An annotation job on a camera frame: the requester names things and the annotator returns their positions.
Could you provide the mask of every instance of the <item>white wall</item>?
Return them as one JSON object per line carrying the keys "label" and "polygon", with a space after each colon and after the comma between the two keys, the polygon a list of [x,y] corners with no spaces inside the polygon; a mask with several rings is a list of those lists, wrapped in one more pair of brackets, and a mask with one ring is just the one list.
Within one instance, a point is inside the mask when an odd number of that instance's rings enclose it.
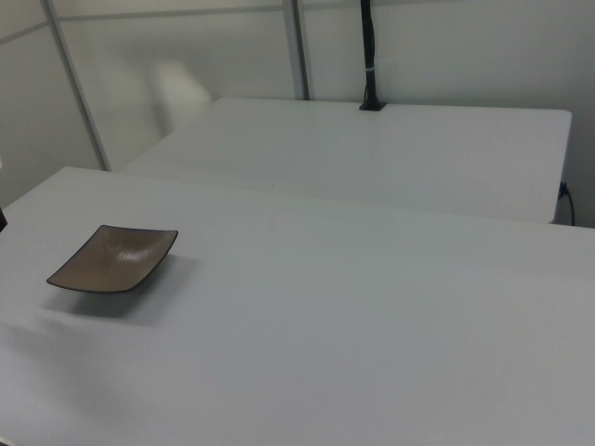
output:
{"label": "white wall", "polygon": [[63,166],[99,168],[37,0],[0,1],[0,206]]}
{"label": "white wall", "polygon": [[55,0],[112,170],[221,97],[296,98],[282,0]]}
{"label": "white wall", "polygon": [[[378,93],[401,103],[573,113],[564,177],[578,223],[595,223],[595,2],[384,0],[373,7]],[[304,0],[315,99],[361,101],[357,0]],[[568,218],[565,204],[560,220]]]}

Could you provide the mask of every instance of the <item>metal frame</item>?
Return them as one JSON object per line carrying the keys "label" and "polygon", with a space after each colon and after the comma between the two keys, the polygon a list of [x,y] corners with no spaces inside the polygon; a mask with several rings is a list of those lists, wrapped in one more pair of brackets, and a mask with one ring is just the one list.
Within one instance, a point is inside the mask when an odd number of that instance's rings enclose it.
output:
{"label": "metal frame", "polygon": [[93,115],[91,114],[91,110],[89,109],[89,106],[86,102],[81,82],[76,75],[76,71],[74,70],[73,60],[70,53],[68,52],[68,47],[66,46],[66,40],[64,39],[64,35],[60,27],[60,21],[58,20],[56,9],[54,8],[52,0],[41,0],[41,6],[46,13],[49,29],[52,32],[52,36],[54,37],[56,49],[58,50],[64,71],[66,72],[66,77],[68,78],[68,81],[71,85],[71,89],[74,94],[74,100],[76,101],[76,105],[78,106],[79,112],[81,113],[81,118],[83,119],[86,132],[88,133],[91,144],[93,145],[93,150],[97,156],[99,166],[101,170],[111,171],[112,169],[110,167],[110,162],[103,148],[103,144],[101,143],[101,138],[99,137],[99,132],[95,126],[95,122],[93,121]]}

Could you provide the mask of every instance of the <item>cable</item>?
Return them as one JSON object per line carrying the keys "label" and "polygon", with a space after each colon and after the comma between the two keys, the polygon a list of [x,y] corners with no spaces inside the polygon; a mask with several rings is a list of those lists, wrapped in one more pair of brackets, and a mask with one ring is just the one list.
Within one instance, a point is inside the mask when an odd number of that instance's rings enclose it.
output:
{"label": "cable", "polygon": [[558,191],[558,200],[560,200],[563,196],[568,197],[568,203],[570,204],[570,218],[572,221],[572,225],[576,226],[575,224],[575,203],[573,202],[573,197],[570,194],[568,189],[567,183],[560,183],[560,190]]}

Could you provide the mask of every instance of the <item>brown dish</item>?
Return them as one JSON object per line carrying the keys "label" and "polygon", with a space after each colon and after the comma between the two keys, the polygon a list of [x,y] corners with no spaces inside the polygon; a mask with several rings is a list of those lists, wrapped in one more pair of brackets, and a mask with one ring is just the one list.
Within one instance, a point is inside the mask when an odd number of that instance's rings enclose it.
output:
{"label": "brown dish", "polygon": [[165,258],[176,230],[100,226],[47,283],[88,293],[123,293],[139,285]]}

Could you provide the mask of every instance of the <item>table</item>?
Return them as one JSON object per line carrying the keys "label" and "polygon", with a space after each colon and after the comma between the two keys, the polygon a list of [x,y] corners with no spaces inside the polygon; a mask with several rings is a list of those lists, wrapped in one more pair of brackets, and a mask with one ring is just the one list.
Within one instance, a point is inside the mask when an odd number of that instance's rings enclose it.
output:
{"label": "table", "polygon": [[[0,234],[0,435],[26,446],[595,439],[591,230],[67,168]],[[131,295],[45,283],[179,230]]]}
{"label": "table", "polygon": [[412,209],[553,220],[568,111],[216,101],[122,173]]}

